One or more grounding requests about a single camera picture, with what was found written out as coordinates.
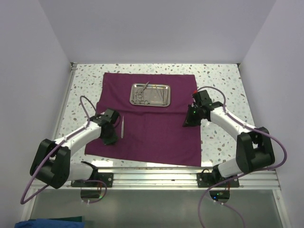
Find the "purple surgical cloth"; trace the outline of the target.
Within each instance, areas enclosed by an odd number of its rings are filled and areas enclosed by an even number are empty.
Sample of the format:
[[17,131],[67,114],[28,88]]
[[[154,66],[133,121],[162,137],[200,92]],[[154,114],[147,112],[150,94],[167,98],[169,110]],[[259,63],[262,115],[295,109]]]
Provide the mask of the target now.
[[[171,87],[171,103],[167,107],[140,106],[130,103],[133,84],[164,84]],[[201,165],[199,127],[183,127],[188,105],[197,83],[194,75],[141,75],[105,73],[102,92],[96,108],[107,108],[124,116],[124,137],[121,124],[118,141],[103,145],[94,140],[85,147],[86,155],[106,158],[153,162],[172,165]]]

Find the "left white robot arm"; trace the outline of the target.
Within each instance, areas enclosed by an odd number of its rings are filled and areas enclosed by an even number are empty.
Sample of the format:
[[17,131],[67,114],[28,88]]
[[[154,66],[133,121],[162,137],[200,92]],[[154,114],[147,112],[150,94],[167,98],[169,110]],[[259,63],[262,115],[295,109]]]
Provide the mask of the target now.
[[71,158],[94,140],[114,145],[118,141],[114,124],[119,118],[117,111],[106,109],[64,137],[44,139],[31,165],[30,175],[54,189],[61,188],[67,181],[83,181],[90,187],[96,185],[99,180],[97,167],[85,161],[72,163]]

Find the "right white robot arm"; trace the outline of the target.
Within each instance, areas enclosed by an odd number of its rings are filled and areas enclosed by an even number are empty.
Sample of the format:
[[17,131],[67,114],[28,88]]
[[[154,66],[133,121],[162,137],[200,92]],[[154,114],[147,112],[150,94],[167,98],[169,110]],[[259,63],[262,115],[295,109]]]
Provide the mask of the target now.
[[221,102],[213,102],[207,90],[192,95],[193,103],[188,105],[183,127],[196,127],[202,120],[208,120],[221,127],[237,143],[234,158],[215,165],[211,173],[202,174],[202,179],[216,186],[223,186],[228,179],[242,173],[251,173],[266,168],[275,162],[275,155],[269,131],[247,125],[230,114]]

